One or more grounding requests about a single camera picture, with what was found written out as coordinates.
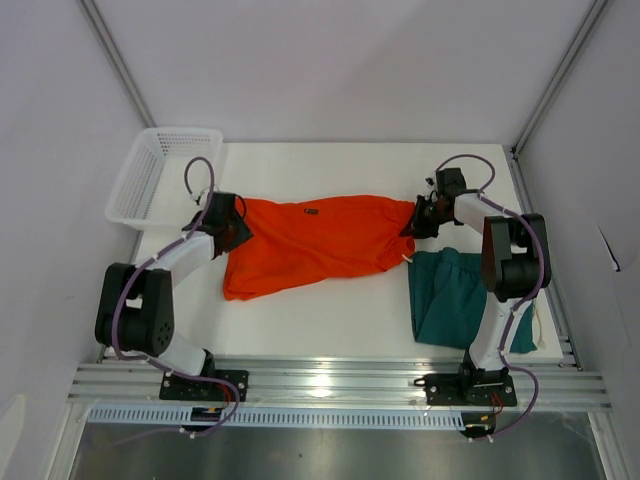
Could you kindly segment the orange shorts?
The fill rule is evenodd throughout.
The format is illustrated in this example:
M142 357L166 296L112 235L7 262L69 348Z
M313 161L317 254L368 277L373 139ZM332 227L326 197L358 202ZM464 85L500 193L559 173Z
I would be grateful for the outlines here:
M245 204L253 237L228 255L227 301L384 273L415 251L414 239L402 234L411 201L355 195L300 203L248 198Z

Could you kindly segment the green shorts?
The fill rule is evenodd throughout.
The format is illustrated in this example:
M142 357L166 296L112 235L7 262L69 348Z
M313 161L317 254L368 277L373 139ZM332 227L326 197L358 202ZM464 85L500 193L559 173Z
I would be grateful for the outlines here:
M466 350L487 300L481 255L453 248L418 251L408 263L410 319L416 342Z

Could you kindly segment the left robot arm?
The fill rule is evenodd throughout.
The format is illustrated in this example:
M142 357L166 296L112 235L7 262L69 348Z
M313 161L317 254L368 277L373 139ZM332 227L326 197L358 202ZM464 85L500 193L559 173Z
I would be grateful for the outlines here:
M181 235L137 264L113 263L104 276L94 335L124 360L144 360L182 375L182 388L197 400L216 390L215 360L176 330L174 288L192 273L253 237L243 197L207 195Z

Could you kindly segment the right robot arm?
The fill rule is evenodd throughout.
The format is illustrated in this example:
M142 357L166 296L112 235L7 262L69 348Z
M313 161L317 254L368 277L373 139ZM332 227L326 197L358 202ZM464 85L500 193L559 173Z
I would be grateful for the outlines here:
M550 283L546 222L538 213L499 206L482 188L468 188L459 168L439 167L427 182L431 193L417 197L401 235L435 238L442 225L453 223L482 237L480 276L487 297L478 333L453 377L458 395L475 404L506 383L506 355L523 312Z

